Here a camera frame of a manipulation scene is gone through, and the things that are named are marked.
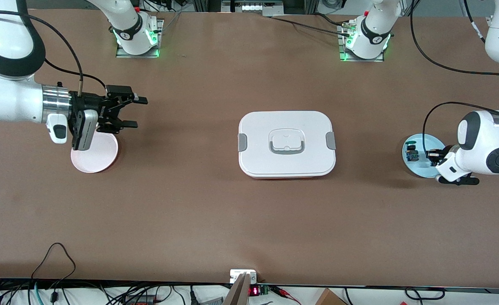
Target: blue plate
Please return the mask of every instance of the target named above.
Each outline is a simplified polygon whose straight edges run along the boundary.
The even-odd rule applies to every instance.
[[[419,160],[418,161],[408,161],[406,158],[406,150],[408,145],[406,145],[407,141],[416,141],[415,149],[418,151]],[[443,149],[445,145],[436,137],[432,135],[424,134],[424,145],[426,146],[426,150],[431,149]],[[424,178],[434,178],[439,175],[438,170],[435,167],[431,166],[430,160],[426,158],[424,154],[424,150],[422,149],[422,133],[418,133],[416,135],[412,135],[405,142],[404,146],[402,146],[402,159],[404,160],[404,164],[415,174]]]

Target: white lid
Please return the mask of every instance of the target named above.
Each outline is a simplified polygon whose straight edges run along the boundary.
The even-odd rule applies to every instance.
[[[246,114],[238,129],[238,161],[254,178],[323,176],[336,164],[329,118],[318,111]]]
[[[95,131],[88,150],[71,150],[70,158],[75,168],[81,172],[101,172],[117,158],[117,139],[111,133]]]

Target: gray floor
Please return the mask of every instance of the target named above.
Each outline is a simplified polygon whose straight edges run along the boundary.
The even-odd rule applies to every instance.
[[[94,8],[85,0],[27,0],[29,8]],[[494,11],[493,0],[468,0],[470,11],[474,17],[486,17]],[[339,15],[358,15],[371,6],[370,0],[348,0],[346,7],[333,12]],[[328,14],[333,9],[319,4],[319,11]],[[415,16],[455,17],[462,16],[459,0],[421,0],[415,10]]]

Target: round plate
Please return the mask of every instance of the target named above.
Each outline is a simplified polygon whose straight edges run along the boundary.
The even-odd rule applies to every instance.
[[[71,150],[72,164],[81,172],[93,173],[106,170],[117,158],[117,139],[111,133],[95,131],[88,150]]]
[[[418,161],[408,161],[406,159],[406,150],[408,145],[407,141],[416,141],[415,150],[418,150],[419,160]],[[426,150],[431,149],[443,149],[445,145],[436,137],[428,134],[424,134],[424,146]],[[422,149],[422,133],[412,135],[409,137],[402,146],[402,159],[404,164],[415,174],[424,178],[434,178],[439,175],[438,170],[431,166],[430,160],[426,158],[424,150]]]

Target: table surface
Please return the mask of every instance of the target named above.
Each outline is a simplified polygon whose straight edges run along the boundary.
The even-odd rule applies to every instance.
[[[252,268],[269,283],[499,287],[499,176],[440,185],[408,174],[400,150],[438,103],[499,109],[499,77],[427,62],[408,19],[385,62],[356,63],[339,60],[334,35],[253,14],[181,14],[153,60],[115,58],[99,11],[33,14],[61,30],[85,73],[130,85],[149,105],[123,109],[139,128],[119,134],[120,156],[100,174],[73,168],[69,145],[51,143],[43,125],[0,123],[0,277],[29,277],[59,241],[77,264],[72,278],[226,282],[229,269]],[[48,59],[75,68],[36,27]],[[499,72],[467,19],[417,18],[415,28],[438,62]],[[77,88],[45,65],[36,81]],[[102,92],[92,80],[84,90]],[[329,175],[267,181],[240,170],[238,122],[273,110],[330,118]],[[427,131],[454,143],[469,111],[444,106]],[[36,276],[70,269],[56,248]]]

